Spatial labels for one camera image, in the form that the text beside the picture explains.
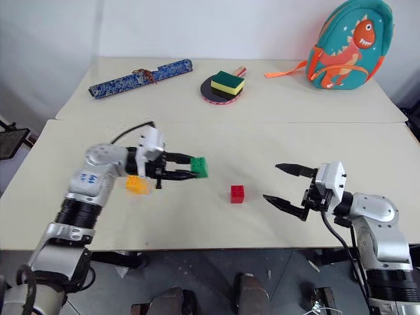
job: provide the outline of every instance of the blue pencil case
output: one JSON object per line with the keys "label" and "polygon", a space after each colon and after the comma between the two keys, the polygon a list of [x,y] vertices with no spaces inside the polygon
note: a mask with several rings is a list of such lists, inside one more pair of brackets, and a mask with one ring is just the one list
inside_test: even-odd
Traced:
{"label": "blue pencil case", "polygon": [[88,91],[95,98],[104,98],[191,71],[192,61],[184,59],[157,67],[157,71],[135,70],[131,75],[92,85]]}

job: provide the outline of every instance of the teal backpack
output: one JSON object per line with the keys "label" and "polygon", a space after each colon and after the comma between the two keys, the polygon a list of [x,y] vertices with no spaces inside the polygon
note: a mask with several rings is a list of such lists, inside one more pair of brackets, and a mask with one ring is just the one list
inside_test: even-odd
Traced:
{"label": "teal backpack", "polygon": [[306,66],[306,76],[320,89],[355,89],[381,66],[392,39],[392,11],[382,0],[349,0],[336,8],[321,29]]}

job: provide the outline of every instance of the white table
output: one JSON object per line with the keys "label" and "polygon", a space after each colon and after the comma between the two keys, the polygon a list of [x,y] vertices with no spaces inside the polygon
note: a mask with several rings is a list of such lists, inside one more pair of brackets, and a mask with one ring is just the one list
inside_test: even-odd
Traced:
{"label": "white table", "polygon": [[[99,58],[56,118],[72,121],[115,121],[127,115],[177,123],[306,123],[403,122],[406,117],[371,80],[352,91],[325,91],[313,87],[303,71],[266,79],[264,73],[293,69],[297,61],[193,60],[193,72],[100,100],[88,92],[91,85],[129,75],[133,70],[155,70],[172,59]],[[204,102],[200,85],[219,70],[247,68],[240,98],[227,106]]]}
{"label": "white table", "polygon": [[[137,123],[136,117],[114,122],[49,121],[0,199],[0,248],[33,249],[60,210],[84,151]],[[120,178],[98,218],[91,249],[338,246],[319,213],[311,211],[307,222],[301,222],[262,197],[272,194],[299,205],[310,181],[287,175],[274,165],[317,167],[334,160],[344,163],[348,191],[390,198],[400,210],[400,229],[408,241],[420,242],[420,145],[403,123],[159,120],[157,126],[165,133],[168,151],[205,156],[209,178],[164,182],[162,190],[147,196],[126,191]],[[119,143],[132,146],[137,138],[138,133],[132,133]],[[245,186],[244,204],[230,203],[233,184]],[[349,241],[348,230],[335,228]]]}

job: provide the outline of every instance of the yellow sponge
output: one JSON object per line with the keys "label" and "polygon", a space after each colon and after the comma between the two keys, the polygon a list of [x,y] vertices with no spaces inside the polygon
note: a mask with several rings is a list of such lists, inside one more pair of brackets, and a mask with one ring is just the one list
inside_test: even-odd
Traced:
{"label": "yellow sponge", "polygon": [[211,80],[211,87],[231,95],[237,95],[243,88],[245,79],[220,71]]}

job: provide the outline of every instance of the ping pong paddle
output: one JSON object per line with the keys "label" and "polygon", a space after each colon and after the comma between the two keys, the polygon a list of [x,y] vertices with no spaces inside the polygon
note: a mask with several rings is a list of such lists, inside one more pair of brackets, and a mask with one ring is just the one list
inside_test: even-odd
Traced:
{"label": "ping pong paddle", "polygon": [[[233,75],[237,77],[242,77],[246,73],[247,69],[243,66],[240,66]],[[201,96],[204,98],[206,102],[215,104],[215,105],[226,105],[229,103],[234,102],[238,99],[238,97],[241,95],[242,90],[239,91],[237,95],[230,95],[228,93],[225,93],[224,96],[221,96],[220,94],[215,94],[213,92],[213,88],[211,87],[211,80],[213,79],[213,75],[209,77],[207,80],[201,84]]]}

